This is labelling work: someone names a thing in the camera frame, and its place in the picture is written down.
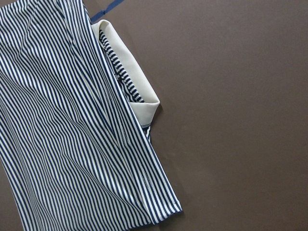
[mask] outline clothing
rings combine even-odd
[[[142,130],[159,100],[81,0],[0,8],[0,94],[0,156],[25,231],[124,231],[182,210]]]

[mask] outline brown surface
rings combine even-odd
[[[93,15],[111,0],[84,2]],[[106,15],[161,100],[153,146],[184,209],[139,231],[308,230],[307,12],[127,0]],[[0,174],[0,231],[20,231]]]

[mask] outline blue tape strip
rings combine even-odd
[[[91,23],[94,23],[96,20],[100,19],[103,15],[107,14],[109,11],[111,11],[114,7],[116,7],[117,5],[119,5],[121,2],[123,2],[124,0],[114,0],[113,2],[111,2],[108,6],[106,10],[101,10],[99,11],[96,15],[94,15],[91,18]]]

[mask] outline navy and white striped fabric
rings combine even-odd
[[[124,231],[182,210],[81,0],[0,8],[0,95],[25,231]]]

